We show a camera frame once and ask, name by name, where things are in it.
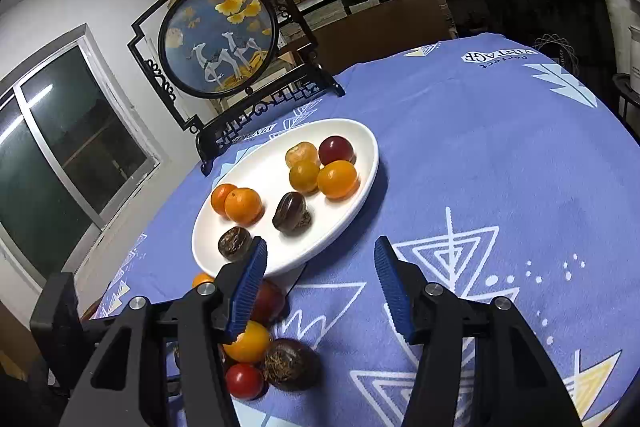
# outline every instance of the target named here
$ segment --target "orange cherry tomato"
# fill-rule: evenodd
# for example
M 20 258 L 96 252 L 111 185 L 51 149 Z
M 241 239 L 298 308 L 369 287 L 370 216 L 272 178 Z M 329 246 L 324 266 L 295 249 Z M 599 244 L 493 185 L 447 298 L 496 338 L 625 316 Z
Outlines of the orange cherry tomato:
M 318 188 L 327 198 L 337 200 L 347 196 L 355 187 L 356 168 L 346 160 L 329 163 L 318 174 Z
M 222 349 L 237 362 L 256 363 L 262 360 L 271 342 L 267 328 L 248 321 L 244 333 L 240 333 L 233 344 L 223 344 Z
M 225 212 L 225 200 L 229 193 L 232 190 L 236 190 L 236 188 L 238 187 L 231 183 L 223 183 L 213 189 L 209 199 L 213 210 L 215 210 L 217 214 L 220 214 L 220 216 L 227 217 Z
M 289 183 L 293 190 L 306 194 L 318 187 L 318 173 L 320 168 L 309 160 L 294 163 L 289 171 Z
M 193 278 L 191 282 L 191 287 L 195 288 L 196 286 L 201 285 L 204 282 L 213 282 L 214 278 L 210 276 L 208 273 L 200 272 Z
M 235 188 L 225 200 L 225 212 L 229 219 L 246 227 L 260 215 L 262 200 L 252 188 Z

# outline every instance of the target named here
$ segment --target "table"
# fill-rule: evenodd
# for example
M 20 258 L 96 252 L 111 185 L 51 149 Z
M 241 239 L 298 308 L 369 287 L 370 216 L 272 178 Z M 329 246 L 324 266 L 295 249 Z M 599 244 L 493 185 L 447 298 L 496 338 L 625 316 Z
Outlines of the table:
M 309 121 L 352 118 L 380 146 L 374 185 L 347 230 L 306 265 L 290 314 L 273 328 L 317 350 L 324 380 L 305 393 L 270 389 L 237 403 L 242 426 L 400 425 L 420 349 L 388 315 L 373 263 L 382 234 L 459 296 L 513 299 L 584 425 L 599 425 L 640 367 L 636 142 L 576 78 L 495 34 L 357 64 L 338 79 L 346 96 L 272 108 L 209 178 L 194 168 L 127 255 L 98 316 L 135 295 L 155 302 L 190 289 L 195 217 L 253 148 Z M 459 426 L 473 359 L 465 341 Z M 179 406 L 175 422 L 185 425 Z

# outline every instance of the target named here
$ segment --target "red cherry tomato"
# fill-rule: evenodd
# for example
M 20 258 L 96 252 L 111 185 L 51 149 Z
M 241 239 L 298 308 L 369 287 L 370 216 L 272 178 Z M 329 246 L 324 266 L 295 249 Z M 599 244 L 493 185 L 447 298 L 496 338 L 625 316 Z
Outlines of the red cherry tomato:
M 285 299 L 281 289 L 273 282 L 263 279 L 255 297 L 254 310 L 251 320 L 267 325 L 280 315 L 284 308 Z
M 248 363 L 232 365 L 225 375 L 226 388 L 240 400 L 251 400 L 260 394 L 264 386 L 262 373 Z

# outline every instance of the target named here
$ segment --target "white oval plate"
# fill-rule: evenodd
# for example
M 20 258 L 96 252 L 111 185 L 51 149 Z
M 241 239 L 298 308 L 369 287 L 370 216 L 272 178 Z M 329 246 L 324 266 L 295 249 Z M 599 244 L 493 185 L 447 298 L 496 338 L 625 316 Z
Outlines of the white oval plate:
M 299 142 L 308 141 L 318 147 L 322 140 L 333 135 L 344 136 L 353 145 L 360 185 L 344 201 L 330 201 L 319 191 L 307 196 L 311 225 L 300 235 L 287 237 L 271 223 L 280 198 L 293 190 L 284 156 Z M 252 237 L 260 235 L 267 242 L 266 277 L 306 263 L 335 240 L 361 209 L 377 171 L 378 142 L 373 133 L 359 122 L 335 118 L 301 125 L 268 141 L 236 164 L 220 183 L 249 187 L 260 194 L 264 214 L 247 230 Z M 218 240 L 233 226 L 232 221 L 214 212 L 207 196 L 193 227 L 191 249 L 198 266 L 214 277 L 228 263 L 218 251 Z

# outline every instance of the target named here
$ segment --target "yellow ginkgo leaves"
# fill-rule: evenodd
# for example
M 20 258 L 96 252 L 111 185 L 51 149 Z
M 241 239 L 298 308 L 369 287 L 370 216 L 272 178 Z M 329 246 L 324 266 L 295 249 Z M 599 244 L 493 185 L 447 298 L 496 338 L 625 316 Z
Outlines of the yellow ginkgo leaves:
M 262 9 L 262 5 L 260 4 L 260 1 L 252 0 L 247 5 L 247 7 L 244 10 L 242 10 L 242 12 L 246 17 L 255 17 L 256 15 L 258 15 L 258 13 L 260 13 L 261 9 Z
M 228 20 L 232 24 L 239 24 L 244 20 L 244 13 L 243 12 L 236 13 L 235 15 L 231 15 L 227 17 L 226 20 Z
M 234 13 L 238 13 L 241 6 L 242 0 L 226 0 L 220 4 L 216 4 L 216 10 L 223 15 L 232 15 Z

